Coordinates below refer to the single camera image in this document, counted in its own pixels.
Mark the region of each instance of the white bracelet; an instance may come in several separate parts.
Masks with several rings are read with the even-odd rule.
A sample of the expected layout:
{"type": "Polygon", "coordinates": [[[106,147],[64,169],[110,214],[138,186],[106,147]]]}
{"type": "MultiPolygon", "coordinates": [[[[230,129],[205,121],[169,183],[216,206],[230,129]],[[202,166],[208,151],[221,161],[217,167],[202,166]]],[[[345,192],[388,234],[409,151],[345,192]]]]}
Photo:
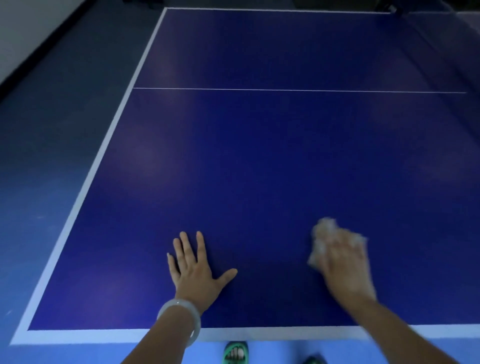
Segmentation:
{"type": "Polygon", "coordinates": [[[200,320],[200,314],[199,314],[197,308],[189,301],[173,299],[173,300],[170,300],[170,301],[166,302],[162,306],[162,308],[158,312],[158,315],[157,315],[156,319],[158,320],[158,318],[162,315],[162,313],[164,313],[165,310],[167,308],[171,307],[171,306],[185,307],[192,314],[193,319],[195,320],[195,327],[193,329],[192,334],[190,335],[190,339],[187,342],[187,346],[192,345],[195,342],[195,340],[197,340],[198,334],[200,333],[200,328],[202,327],[202,321],[200,320]]]}

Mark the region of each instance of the wall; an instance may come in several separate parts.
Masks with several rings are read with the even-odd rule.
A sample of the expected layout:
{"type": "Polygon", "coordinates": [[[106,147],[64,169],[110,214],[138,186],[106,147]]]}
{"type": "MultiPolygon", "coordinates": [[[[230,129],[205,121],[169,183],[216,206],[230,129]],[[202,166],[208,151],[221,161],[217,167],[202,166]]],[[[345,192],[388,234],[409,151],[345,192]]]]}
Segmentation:
{"type": "Polygon", "coordinates": [[[1,0],[0,83],[84,0],[1,0]]]}

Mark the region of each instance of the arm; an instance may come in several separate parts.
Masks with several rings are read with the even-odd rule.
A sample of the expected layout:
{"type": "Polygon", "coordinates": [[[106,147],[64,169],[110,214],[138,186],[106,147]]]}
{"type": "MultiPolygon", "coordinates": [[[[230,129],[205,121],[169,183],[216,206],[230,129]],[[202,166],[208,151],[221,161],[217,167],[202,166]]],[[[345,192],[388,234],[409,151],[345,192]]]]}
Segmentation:
{"type": "Polygon", "coordinates": [[[380,346],[390,364],[456,364],[377,302],[366,247],[342,230],[320,255],[325,283],[337,302],[380,346]]]}
{"type": "MultiPolygon", "coordinates": [[[[197,232],[197,259],[187,234],[181,232],[180,238],[181,242],[179,239],[173,241],[180,271],[175,265],[175,258],[167,254],[170,275],[176,288],[175,298],[190,301],[202,315],[235,278],[237,270],[230,269],[219,279],[213,279],[202,233],[197,232]]],[[[122,364],[180,364],[193,327],[194,318],[188,309],[169,307],[122,364]]]]}

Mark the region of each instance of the blue floor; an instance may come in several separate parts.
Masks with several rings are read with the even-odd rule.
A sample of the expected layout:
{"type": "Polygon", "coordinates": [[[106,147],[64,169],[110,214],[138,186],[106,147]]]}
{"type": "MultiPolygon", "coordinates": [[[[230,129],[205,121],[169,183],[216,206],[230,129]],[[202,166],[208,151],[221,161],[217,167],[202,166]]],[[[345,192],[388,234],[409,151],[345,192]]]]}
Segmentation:
{"type": "MultiPolygon", "coordinates": [[[[132,344],[9,347],[10,339],[159,17],[99,0],[0,104],[0,363],[119,363],[132,344]]],[[[435,340],[477,363],[480,340],[435,340]]],[[[184,363],[219,363],[224,342],[184,363]]],[[[385,363],[372,342],[250,342],[251,363],[385,363]]]]}

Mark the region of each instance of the ping pong table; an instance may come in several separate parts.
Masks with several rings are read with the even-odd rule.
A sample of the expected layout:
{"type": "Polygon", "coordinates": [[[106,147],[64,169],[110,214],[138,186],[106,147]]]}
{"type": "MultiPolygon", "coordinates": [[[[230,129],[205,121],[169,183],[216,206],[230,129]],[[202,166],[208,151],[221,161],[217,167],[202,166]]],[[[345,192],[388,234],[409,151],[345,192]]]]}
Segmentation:
{"type": "Polygon", "coordinates": [[[480,144],[452,108],[475,100],[408,29],[165,8],[12,344],[139,341],[197,230],[215,277],[239,271],[200,340],[364,338],[306,264],[325,216],[369,238],[379,300],[416,330],[480,337],[480,144]]]}

